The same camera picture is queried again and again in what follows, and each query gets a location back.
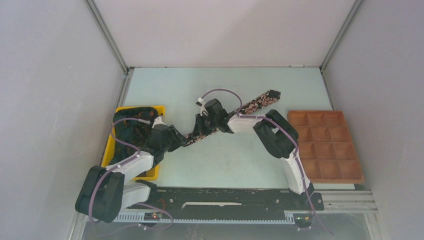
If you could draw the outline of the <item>pink rose floral tie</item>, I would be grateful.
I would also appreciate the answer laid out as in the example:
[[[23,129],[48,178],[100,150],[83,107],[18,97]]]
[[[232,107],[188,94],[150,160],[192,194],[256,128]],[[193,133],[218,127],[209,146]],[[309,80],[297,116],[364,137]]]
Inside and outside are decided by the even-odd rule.
[[[242,104],[240,107],[236,108],[233,111],[228,112],[228,114],[233,113],[233,116],[236,116],[237,114],[240,115],[250,115],[253,114],[255,112],[257,112],[258,110],[270,106],[276,102],[278,102],[281,98],[281,92],[278,90],[273,90],[270,89],[268,91],[266,91],[265,93],[261,94],[260,96],[254,98],[253,100]],[[200,111],[200,115],[201,116],[207,116],[206,112],[205,112],[205,108],[204,108],[204,104],[206,102],[203,101],[203,97],[199,98],[199,100],[196,102],[196,105],[198,105],[199,107],[201,107],[201,111]],[[219,132],[218,130],[214,130],[212,132],[212,134],[215,134]],[[184,147],[188,147],[190,145],[193,145],[197,142],[199,142],[200,140],[212,135],[201,135],[201,136],[193,136],[193,132],[185,135],[186,137],[186,144],[183,145]]]

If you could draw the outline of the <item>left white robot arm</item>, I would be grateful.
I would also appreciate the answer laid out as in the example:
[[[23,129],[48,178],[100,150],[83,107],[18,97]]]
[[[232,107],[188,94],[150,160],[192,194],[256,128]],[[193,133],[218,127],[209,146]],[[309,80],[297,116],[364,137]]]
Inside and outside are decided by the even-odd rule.
[[[186,143],[186,138],[173,126],[159,123],[152,127],[145,143],[123,160],[107,167],[89,169],[75,202],[75,210],[94,222],[111,223],[124,208],[141,203],[153,208],[158,194],[146,183],[130,184],[137,175],[149,171]]]

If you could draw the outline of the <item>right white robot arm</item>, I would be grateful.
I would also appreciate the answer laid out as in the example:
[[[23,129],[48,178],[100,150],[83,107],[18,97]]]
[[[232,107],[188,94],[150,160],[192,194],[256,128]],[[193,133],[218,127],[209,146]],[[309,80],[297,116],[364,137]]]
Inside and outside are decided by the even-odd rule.
[[[299,134],[294,127],[274,109],[260,115],[225,114],[198,113],[193,135],[210,134],[215,129],[229,134],[256,134],[266,151],[281,160],[288,188],[293,192],[291,204],[297,209],[308,206],[313,188],[300,159]]]

